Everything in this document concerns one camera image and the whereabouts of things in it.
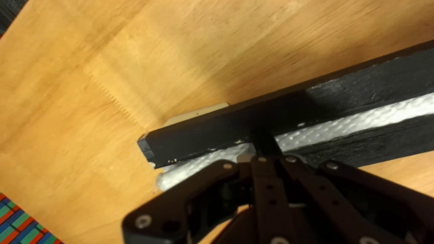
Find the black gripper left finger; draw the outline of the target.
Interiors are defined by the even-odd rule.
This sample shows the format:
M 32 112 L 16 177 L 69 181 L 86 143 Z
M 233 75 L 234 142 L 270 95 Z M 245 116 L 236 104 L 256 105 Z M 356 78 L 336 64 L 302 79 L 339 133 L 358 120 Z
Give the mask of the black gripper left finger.
M 255 148 L 257 156 L 267 156 L 268 155 L 267 136 L 261 131 L 252 133 L 252 144 L 253 144 L 253 148 Z

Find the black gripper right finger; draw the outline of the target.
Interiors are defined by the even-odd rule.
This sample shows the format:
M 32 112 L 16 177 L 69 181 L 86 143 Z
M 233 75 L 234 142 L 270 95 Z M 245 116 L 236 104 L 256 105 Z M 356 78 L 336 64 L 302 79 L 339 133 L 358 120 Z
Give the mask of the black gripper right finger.
M 272 158 L 282 158 L 283 154 L 272 135 L 267 136 L 267 154 Z

